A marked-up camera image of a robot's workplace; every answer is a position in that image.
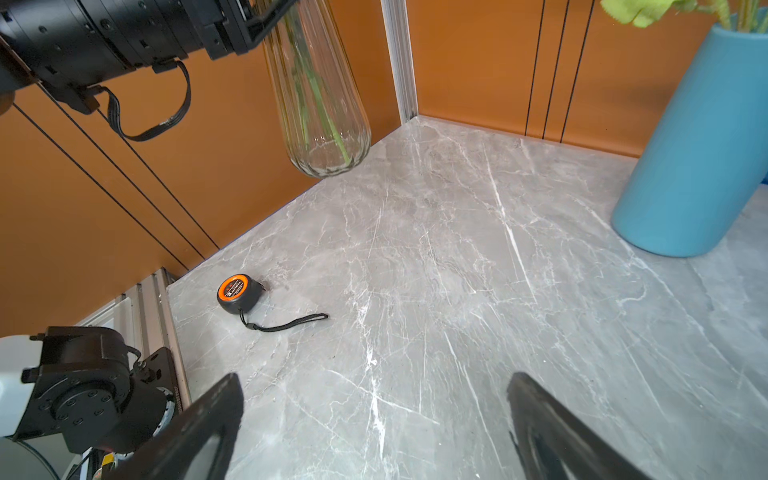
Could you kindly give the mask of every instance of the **glass vase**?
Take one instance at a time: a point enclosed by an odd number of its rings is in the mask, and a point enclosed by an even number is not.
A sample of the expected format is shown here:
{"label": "glass vase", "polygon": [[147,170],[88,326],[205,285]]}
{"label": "glass vase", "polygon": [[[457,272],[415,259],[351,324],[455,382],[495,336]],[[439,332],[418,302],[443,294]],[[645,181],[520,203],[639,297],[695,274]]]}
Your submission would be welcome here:
{"label": "glass vase", "polygon": [[[270,0],[257,0],[262,11]],[[326,0],[300,0],[264,41],[293,164],[311,177],[347,172],[368,154],[371,127]]]}

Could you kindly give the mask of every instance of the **flower stem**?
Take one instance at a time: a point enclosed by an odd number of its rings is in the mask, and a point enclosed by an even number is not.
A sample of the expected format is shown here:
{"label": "flower stem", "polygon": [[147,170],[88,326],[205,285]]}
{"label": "flower stem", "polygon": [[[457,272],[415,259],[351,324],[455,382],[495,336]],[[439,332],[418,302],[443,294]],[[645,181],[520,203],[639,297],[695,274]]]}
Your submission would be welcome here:
{"label": "flower stem", "polygon": [[[293,46],[297,77],[300,76],[298,72],[303,71],[310,84],[313,97],[315,98],[317,116],[323,126],[323,131],[333,137],[333,141],[336,143],[336,146],[339,148],[339,151],[344,158],[344,167],[348,167],[352,163],[352,158],[347,153],[346,148],[344,147],[344,141],[341,138],[341,133],[339,132],[339,129],[336,128],[336,124],[333,122],[333,119],[328,112],[328,108],[326,107],[326,103],[323,99],[323,92],[321,91],[324,83],[322,83],[322,78],[316,73],[315,68],[313,67],[310,49],[306,44],[304,31],[302,29],[301,19],[295,8],[286,14],[286,32],[288,34],[289,42]],[[297,78],[294,79],[296,88],[300,91],[300,83],[296,80]],[[299,101],[301,103],[300,116],[302,117],[302,126],[306,128],[306,117],[308,117],[309,112],[306,107],[306,97],[303,95],[303,92],[299,93]]]}
{"label": "flower stem", "polygon": [[746,17],[748,16],[750,10],[749,3],[750,0],[741,0],[739,2],[739,15],[736,18],[736,31],[740,31],[742,33],[749,31],[749,28],[746,26]]}
{"label": "flower stem", "polygon": [[299,119],[301,120],[301,134],[304,139],[304,147],[310,145],[310,113],[306,107],[306,98],[304,97],[304,90],[301,88],[301,65],[298,61],[293,62],[293,70],[291,76],[293,76],[293,86],[296,89],[296,96],[299,100]]}
{"label": "flower stem", "polygon": [[752,31],[755,28],[757,28],[757,10],[758,8],[760,8],[760,0],[752,0],[751,7],[752,8],[750,10],[750,23],[747,26],[749,31]]}
{"label": "flower stem", "polygon": [[760,26],[757,27],[757,33],[766,33],[768,31],[768,12],[763,15],[763,21],[760,23]]}
{"label": "flower stem", "polygon": [[715,8],[717,18],[720,20],[720,25],[726,30],[733,30],[733,26],[730,23],[730,7],[728,6],[728,0],[712,0],[712,6]]}

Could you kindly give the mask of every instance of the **marble countertop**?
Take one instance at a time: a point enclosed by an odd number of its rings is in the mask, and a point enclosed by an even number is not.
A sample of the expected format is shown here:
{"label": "marble countertop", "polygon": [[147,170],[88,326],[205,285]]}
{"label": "marble countertop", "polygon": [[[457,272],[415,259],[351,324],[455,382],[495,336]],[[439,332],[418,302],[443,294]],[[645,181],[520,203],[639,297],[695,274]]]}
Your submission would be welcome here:
{"label": "marble countertop", "polygon": [[[656,480],[765,478],[768,187],[702,257],[609,219],[634,160],[416,118],[169,296],[193,399],[237,372],[228,478],[516,478],[526,371]],[[269,289],[243,328],[228,276]]]}

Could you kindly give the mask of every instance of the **blue cylindrical vase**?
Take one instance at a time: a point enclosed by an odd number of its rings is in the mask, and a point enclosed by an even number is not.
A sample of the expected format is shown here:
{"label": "blue cylindrical vase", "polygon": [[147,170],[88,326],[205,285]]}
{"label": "blue cylindrical vase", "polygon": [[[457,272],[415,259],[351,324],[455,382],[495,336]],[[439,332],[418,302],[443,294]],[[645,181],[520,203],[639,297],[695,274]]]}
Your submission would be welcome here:
{"label": "blue cylindrical vase", "polygon": [[614,229],[652,253],[701,255],[720,242],[766,174],[768,35],[717,24],[637,162]]}

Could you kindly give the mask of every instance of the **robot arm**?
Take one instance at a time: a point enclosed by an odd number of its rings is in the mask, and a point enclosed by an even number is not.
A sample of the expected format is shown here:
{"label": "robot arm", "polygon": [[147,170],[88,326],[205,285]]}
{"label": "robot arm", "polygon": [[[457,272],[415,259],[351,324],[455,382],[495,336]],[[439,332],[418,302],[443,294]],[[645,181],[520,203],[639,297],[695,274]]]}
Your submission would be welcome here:
{"label": "robot arm", "polygon": [[129,453],[170,422],[178,386],[163,348],[131,369],[120,333],[50,327],[0,339],[0,435],[61,433],[73,453]]}
{"label": "robot arm", "polygon": [[[40,82],[57,101],[83,114],[110,93],[110,126],[145,141],[178,123],[189,108],[190,80],[181,60],[205,48],[212,60],[257,47],[298,0],[274,0],[259,13],[248,0],[0,0],[0,114],[13,92]],[[117,98],[98,85],[152,67],[177,66],[187,99],[169,121],[129,137],[120,129]]]}

